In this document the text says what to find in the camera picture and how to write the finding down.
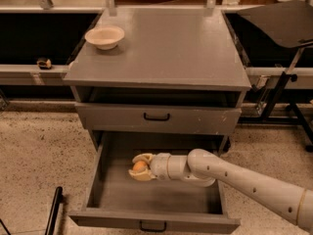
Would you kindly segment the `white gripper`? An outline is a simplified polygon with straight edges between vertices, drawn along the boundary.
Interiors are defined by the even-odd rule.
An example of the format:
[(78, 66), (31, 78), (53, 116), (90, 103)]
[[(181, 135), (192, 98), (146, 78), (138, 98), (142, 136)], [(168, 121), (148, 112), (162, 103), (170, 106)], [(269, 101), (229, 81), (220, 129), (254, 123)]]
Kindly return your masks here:
[(160, 153), (157, 155), (151, 153), (144, 153), (137, 155), (133, 158), (132, 163), (135, 164), (139, 161), (145, 162), (150, 165), (151, 171), (145, 169), (144, 171), (135, 171), (132, 169), (128, 170), (129, 175), (137, 181), (150, 181), (153, 179), (157, 180), (169, 180), (168, 175), (168, 160), (170, 155), (167, 153)]

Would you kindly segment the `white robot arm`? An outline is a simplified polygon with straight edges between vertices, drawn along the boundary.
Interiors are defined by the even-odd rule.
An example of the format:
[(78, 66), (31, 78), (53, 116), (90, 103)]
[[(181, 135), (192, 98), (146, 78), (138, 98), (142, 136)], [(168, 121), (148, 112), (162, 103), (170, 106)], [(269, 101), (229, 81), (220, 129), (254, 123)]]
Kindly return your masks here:
[(138, 181), (181, 180), (208, 187), (219, 180), (307, 232), (313, 231), (313, 191), (230, 164), (194, 149), (187, 155), (140, 154), (129, 175)]

